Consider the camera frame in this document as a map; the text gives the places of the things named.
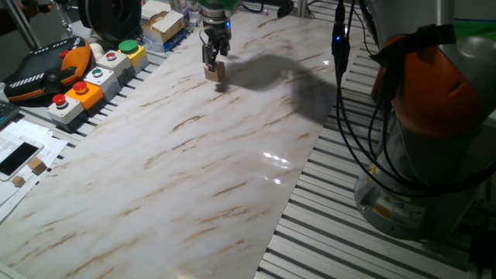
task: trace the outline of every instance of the yellow label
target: yellow label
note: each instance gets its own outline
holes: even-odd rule
[[[372,164],[372,167],[370,167],[370,169],[369,169],[370,174],[374,175],[376,168],[377,167],[375,166],[375,164]],[[372,180],[372,178],[370,178],[370,176],[367,175],[367,182],[370,180]]]
[[[391,218],[391,215],[393,214],[393,212],[387,208],[385,208],[384,206],[382,206],[381,204],[375,204],[374,206],[374,212],[376,212],[378,215],[386,218],[387,220],[389,220]]]

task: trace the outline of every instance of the black cable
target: black cable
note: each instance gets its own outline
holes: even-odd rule
[[[346,34],[346,39],[348,40],[349,39],[349,35],[350,35],[350,29],[351,29],[351,18],[353,16],[353,9],[354,9],[354,1],[352,2],[352,6],[351,6],[351,11],[350,11],[350,18],[349,18],[349,21],[348,21],[348,32]],[[394,176],[392,173],[390,173],[385,167],[383,167],[381,164],[379,164],[366,150],[365,148],[362,146],[361,142],[358,140],[357,138],[357,135],[355,134],[355,132],[353,131],[353,128],[351,127],[350,125],[350,121],[348,121],[348,118],[346,116],[346,111],[344,109],[344,101],[343,101],[343,96],[342,96],[342,93],[341,93],[341,79],[343,78],[343,75],[344,75],[344,71],[346,70],[346,68],[343,70],[343,72],[340,70],[340,69],[336,69],[336,80],[338,82],[338,96],[337,96],[337,101],[338,101],[338,104],[341,108],[343,108],[343,111],[342,111],[342,114],[343,114],[343,120],[346,124],[346,127],[348,128],[349,132],[350,132],[350,135],[352,136],[353,140],[355,141],[355,143],[357,144],[357,146],[359,147],[360,151],[365,154],[365,156],[377,167],[379,168],[382,172],[384,172],[388,177],[391,177],[392,179],[394,179],[396,182],[398,182],[399,184],[403,185],[404,187],[406,188],[409,188],[410,190],[412,191],[419,191],[419,188],[423,188],[423,189],[420,189],[420,191],[431,191],[431,188],[430,187],[422,187],[422,185],[413,185],[411,181],[406,181],[405,179],[402,179],[402,177],[396,177]],[[338,118],[338,120],[340,121],[340,115],[339,113],[336,113],[336,116]],[[346,139],[346,137],[343,138],[345,143],[346,143],[346,146],[348,147],[348,149],[350,150],[351,153],[353,153],[353,151],[351,150],[351,146],[350,144],[348,143],[348,140]],[[365,170],[369,176],[372,176],[372,174],[370,174],[368,172],[368,170],[361,164],[361,162],[359,160],[357,160],[357,163],[360,165],[360,167],[362,167],[363,170]],[[380,183],[380,185],[384,186],[386,189],[390,189],[388,187],[386,187],[384,184]]]
[[[389,191],[391,193],[394,193],[396,195],[401,195],[405,197],[416,197],[416,198],[427,198],[427,197],[436,197],[440,195],[447,195],[447,194],[453,194],[453,193],[460,193],[463,191],[468,190],[469,188],[473,187],[474,185],[482,183],[485,179],[487,179],[489,176],[491,176],[494,172],[496,172],[496,161],[493,162],[489,167],[487,167],[485,170],[482,170],[470,177],[467,177],[463,179],[462,181],[459,181],[455,184],[444,184],[444,185],[432,185],[432,187],[429,187],[429,185],[423,184],[421,182],[415,182],[413,183],[412,181],[405,181],[404,177],[396,177],[393,174],[389,173],[388,170],[386,170],[383,166],[381,166],[362,146],[361,142],[358,140],[357,136],[355,135],[353,128],[351,128],[350,122],[348,121],[346,117],[346,110],[344,109],[344,101],[343,101],[343,93],[342,93],[342,88],[341,88],[341,81],[344,75],[344,72],[346,71],[346,67],[342,69],[341,63],[343,60],[343,55],[338,56],[338,63],[336,63],[336,83],[337,83],[337,104],[336,104],[336,116],[338,120],[338,127],[339,127],[339,132],[341,133],[341,136],[343,137],[343,140],[346,144],[346,147],[348,148],[350,154],[352,155],[353,159],[356,161],[356,163],[359,165],[359,167],[367,174],[367,176],[372,179],[374,182],[376,182],[380,187],[385,189],[386,191]],[[388,177],[394,179],[396,182],[398,182],[401,186],[408,188],[411,191],[416,191],[416,192],[425,192],[426,194],[420,194],[420,195],[412,195],[412,194],[405,194],[403,192],[399,192],[396,190],[393,190],[380,182],[374,175],[372,175],[368,169],[360,162],[358,159],[357,155],[354,153],[353,148],[351,147],[348,139],[346,138],[346,135],[343,130],[343,126],[341,124],[341,113],[343,114],[343,120],[346,123],[346,127],[348,128],[351,136],[353,137],[353,140],[357,144],[357,146],[360,148],[360,151],[363,152],[367,156],[367,158],[381,171],[384,172]]]
[[[254,10],[254,9],[250,9],[248,7],[246,7],[244,4],[241,5],[245,10],[247,10],[248,12],[252,12],[252,13],[261,13],[264,11],[264,4],[262,3],[262,5],[260,6],[260,10]]]
[[[310,6],[312,4],[315,4],[315,3],[327,3],[327,4],[333,4],[331,2],[327,2],[327,1],[322,1],[322,0],[314,0],[314,1],[311,1],[307,4],[307,6]],[[353,12],[355,13],[356,17],[358,18],[358,20],[360,20],[360,24],[362,25],[362,29],[363,29],[363,42],[365,43],[365,48],[367,49],[367,52],[370,54],[370,55],[373,55],[370,50],[369,50],[369,46],[367,44],[367,34],[365,33],[365,24],[363,24],[363,21],[362,19],[360,18],[360,16],[358,15],[356,9],[353,9]]]
[[[351,2],[350,17],[348,18],[348,32],[346,32],[346,38],[350,38],[351,19],[353,18],[353,11],[355,11],[355,0],[352,0]]]
[[[365,48],[367,49],[367,52],[372,56],[373,54],[370,52],[369,46],[367,45],[367,34],[365,33],[365,25],[363,24],[363,21],[360,18],[360,16],[358,15],[357,11],[356,10],[353,10],[353,11],[355,12],[356,17],[360,20],[360,23],[362,24],[362,28],[363,28],[363,43],[365,43]]]
[[[322,0],[314,0],[314,1],[311,1],[310,3],[307,4],[307,6],[310,6],[310,5],[313,5],[315,3],[327,3],[327,4],[332,4],[330,2],[326,2],[326,1],[322,1]]]
[[[352,4],[352,10],[350,11],[350,20],[348,21],[348,32],[347,32],[347,36],[346,36],[346,40],[349,40],[349,35],[350,35],[350,27],[351,27],[351,17],[353,15],[353,9],[354,9],[354,5]],[[345,66],[345,69],[343,70],[341,74],[341,77],[343,77],[343,74],[344,74],[344,71],[346,70],[346,65]],[[340,72],[341,70],[340,69],[336,69],[336,74],[338,74],[338,72]],[[344,102],[342,99],[340,99],[340,97],[338,96],[338,100],[341,102],[341,106],[344,108]],[[343,109],[343,120],[346,124],[346,127],[348,128],[349,132],[350,132],[350,135],[352,136],[353,140],[355,141],[355,143],[357,144],[358,148],[360,149],[360,151],[367,157],[367,159],[370,160],[370,162],[372,162],[373,164],[375,164],[377,166],[377,168],[379,168],[379,170],[383,171],[387,176],[391,177],[392,179],[394,179],[396,182],[398,182],[399,184],[403,184],[406,188],[411,188],[413,191],[417,191],[418,189],[418,185],[411,185],[410,181],[405,181],[405,180],[402,180],[400,177],[396,177],[394,176],[391,172],[389,172],[389,170],[387,170],[385,167],[383,167],[381,164],[379,164],[366,150],[365,148],[363,147],[362,143],[358,140],[357,138],[357,135],[355,134],[355,132],[353,131],[353,128],[351,127],[350,125],[350,122],[348,121],[348,117],[346,116],[346,111]]]
[[[402,176],[394,167],[391,158],[389,157],[389,152],[388,152],[388,121],[389,121],[389,114],[391,113],[391,104],[386,105],[386,108],[384,110],[384,120],[382,122],[382,152],[384,153],[384,157],[386,158],[387,164],[389,165],[390,169],[394,172],[394,174],[397,177],[402,177],[402,179],[406,179],[404,176]]]
[[[369,143],[369,151],[370,155],[374,159],[377,159],[377,155],[375,154],[374,147],[372,146],[372,127],[374,126],[375,119],[377,117],[377,114],[379,112],[379,109],[381,109],[381,104],[382,104],[382,98],[379,99],[379,102],[377,103],[377,106],[375,107],[374,114],[372,115],[372,118],[370,119],[370,125],[369,125],[369,131],[367,134],[367,142]]]

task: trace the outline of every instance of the white marble table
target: white marble table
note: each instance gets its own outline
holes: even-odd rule
[[[227,82],[205,80],[193,34],[0,225],[0,262],[28,278],[253,277],[334,102],[332,25],[232,20]]]

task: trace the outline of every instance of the emergency stop button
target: emergency stop button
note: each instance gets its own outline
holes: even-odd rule
[[[64,94],[57,94],[52,98],[52,102],[55,103],[57,106],[61,106],[65,104],[65,95]]]
[[[84,81],[78,81],[74,85],[72,85],[72,89],[74,89],[78,94],[86,93],[88,85]]]
[[[64,58],[64,57],[66,57],[66,55],[68,55],[68,54],[69,54],[69,50],[64,50],[64,51],[62,51],[61,53],[59,53],[59,56],[60,56],[60,58],[62,58],[62,59],[63,59],[63,58]]]

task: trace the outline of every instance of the wooden cube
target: wooden cube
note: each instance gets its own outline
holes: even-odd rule
[[[226,76],[226,66],[221,61],[216,61],[217,68],[215,71],[210,71],[207,66],[204,66],[205,69],[205,78],[210,81],[219,82]]]
[[[31,167],[31,170],[36,175],[40,175],[41,173],[43,173],[47,169],[47,166],[45,166],[45,163],[38,157],[34,157],[28,163],[28,166]]]
[[[19,175],[14,177],[12,179],[12,183],[17,187],[17,188],[21,188],[25,183],[26,181],[24,180],[24,178],[20,177]]]

